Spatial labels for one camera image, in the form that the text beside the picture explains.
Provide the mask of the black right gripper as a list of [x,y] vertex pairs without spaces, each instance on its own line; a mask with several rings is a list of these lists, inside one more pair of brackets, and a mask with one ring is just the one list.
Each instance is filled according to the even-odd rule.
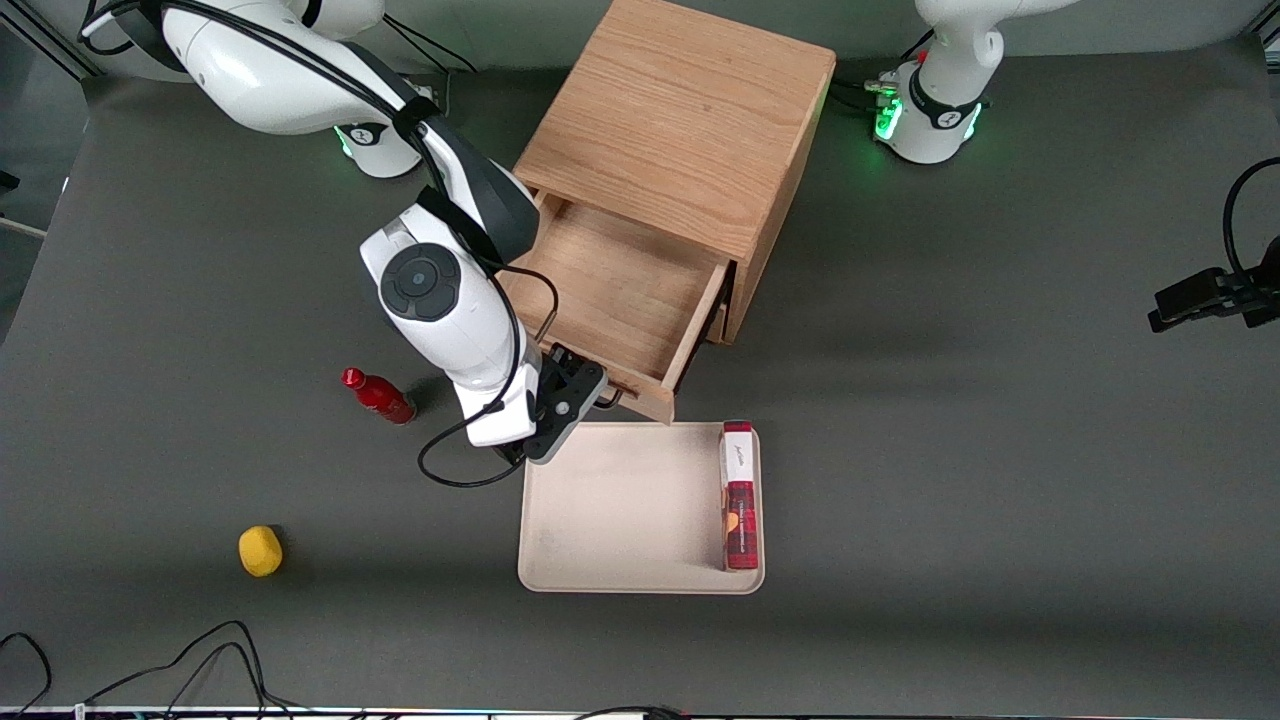
[[541,355],[540,388],[562,389],[573,380],[581,393],[600,393],[607,387],[607,372],[599,363],[582,359],[561,343],[553,343]]

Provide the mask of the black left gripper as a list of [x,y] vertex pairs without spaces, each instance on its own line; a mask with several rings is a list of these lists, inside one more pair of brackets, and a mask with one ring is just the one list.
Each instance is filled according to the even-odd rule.
[[1233,316],[1244,313],[1245,325],[1257,328],[1279,319],[1279,245],[1276,236],[1260,264],[1249,270],[1258,293],[1258,307],[1247,313],[1251,291],[1236,274],[1212,266],[1189,275],[1155,293],[1155,310],[1148,314],[1153,333],[1164,333],[1185,322],[1207,316]]

